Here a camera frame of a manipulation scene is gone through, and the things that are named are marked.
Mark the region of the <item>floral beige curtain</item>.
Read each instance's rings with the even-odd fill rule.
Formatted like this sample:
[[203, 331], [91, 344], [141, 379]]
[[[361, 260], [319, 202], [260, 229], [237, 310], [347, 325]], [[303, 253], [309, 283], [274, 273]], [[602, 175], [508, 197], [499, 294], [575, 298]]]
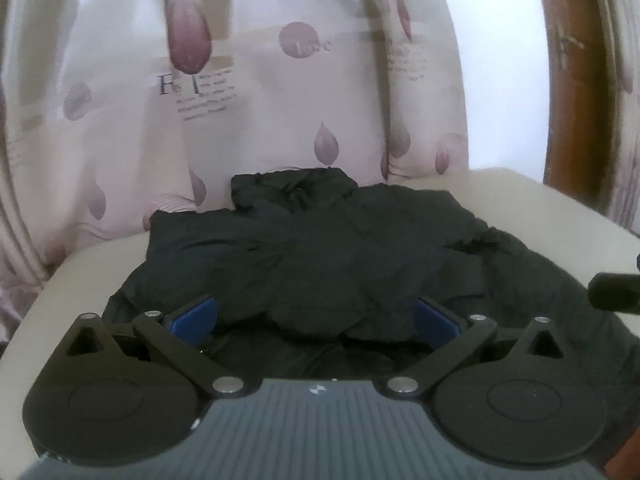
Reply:
[[446, 0], [1, 0], [1, 338], [70, 254], [235, 174], [469, 161]]

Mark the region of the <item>black jacket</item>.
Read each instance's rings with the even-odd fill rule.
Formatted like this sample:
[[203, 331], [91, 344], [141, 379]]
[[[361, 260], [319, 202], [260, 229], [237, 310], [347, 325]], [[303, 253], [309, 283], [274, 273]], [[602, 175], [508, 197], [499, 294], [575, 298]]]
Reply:
[[396, 372], [421, 354], [413, 306], [523, 327], [545, 315], [603, 390], [608, 433], [639, 426], [639, 341], [570, 274], [444, 191], [359, 186], [339, 169], [239, 174], [229, 209], [152, 214], [145, 262], [108, 300], [126, 323], [216, 301], [213, 358], [244, 374]]

